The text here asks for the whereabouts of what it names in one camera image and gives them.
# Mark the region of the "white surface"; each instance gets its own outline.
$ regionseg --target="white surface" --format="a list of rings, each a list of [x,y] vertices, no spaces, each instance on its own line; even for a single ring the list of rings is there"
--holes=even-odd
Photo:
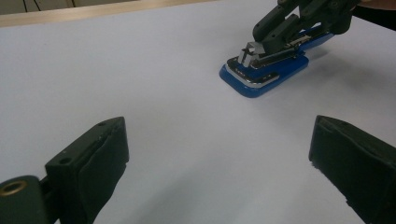
[[[316,115],[396,146],[395,33],[354,19],[257,99],[218,75],[274,1],[0,29],[0,181],[124,116],[131,161],[98,224],[362,223],[314,169]]]

